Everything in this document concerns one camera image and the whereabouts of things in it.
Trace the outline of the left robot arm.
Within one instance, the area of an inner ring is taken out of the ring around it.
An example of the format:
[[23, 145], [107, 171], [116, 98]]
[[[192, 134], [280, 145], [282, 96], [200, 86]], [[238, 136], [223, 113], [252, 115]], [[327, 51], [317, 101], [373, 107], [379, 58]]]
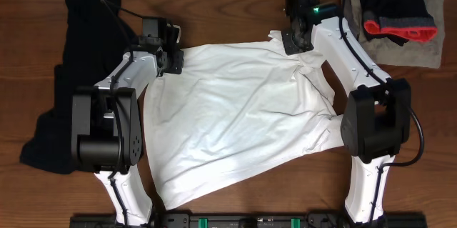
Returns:
[[93, 86], [73, 95], [71, 155], [104, 185], [114, 217], [74, 218], [72, 227], [152, 227], [154, 205], [139, 174], [144, 138], [138, 97], [165, 73], [180, 74], [184, 53], [137, 49]]

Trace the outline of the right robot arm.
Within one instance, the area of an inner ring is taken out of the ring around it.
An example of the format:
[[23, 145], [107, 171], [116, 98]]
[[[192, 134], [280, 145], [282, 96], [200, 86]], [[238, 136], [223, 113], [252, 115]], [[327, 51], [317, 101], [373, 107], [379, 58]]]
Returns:
[[340, 126], [352, 156], [348, 221], [357, 227], [381, 226], [388, 171], [397, 166], [395, 156], [409, 138], [411, 87], [371, 61], [337, 5], [291, 4], [286, 14], [291, 22], [282, 33], [286, 53], [323, 54], [348, 97]]

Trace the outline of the white t-shirt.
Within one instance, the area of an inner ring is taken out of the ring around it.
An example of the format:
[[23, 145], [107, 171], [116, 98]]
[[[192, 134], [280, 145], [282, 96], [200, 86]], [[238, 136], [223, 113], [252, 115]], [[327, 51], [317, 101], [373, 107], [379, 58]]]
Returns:
[[271, 31], [184, 56], [182, 72], [156, 79], [144, 97], [147, 157], [166, 209], [343, 144], [320, 53], [287, 55]]

